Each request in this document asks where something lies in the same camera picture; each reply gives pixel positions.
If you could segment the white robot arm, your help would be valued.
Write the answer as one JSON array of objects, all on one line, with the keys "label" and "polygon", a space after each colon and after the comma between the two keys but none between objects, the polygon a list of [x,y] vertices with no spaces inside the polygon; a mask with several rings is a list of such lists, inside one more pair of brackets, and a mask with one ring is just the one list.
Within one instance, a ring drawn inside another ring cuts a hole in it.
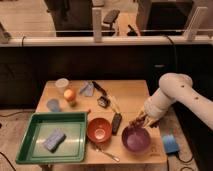
[{"label": "white robot arm", "polygon": [[202,96],[193,88],[193,81],[186,74],[166,73],[159,79],[159,88],[148,97],[140,111],[148,127],[159,121],[175,102],[180,102],[191,110],[203,123],[213,130],[213,101]]}]

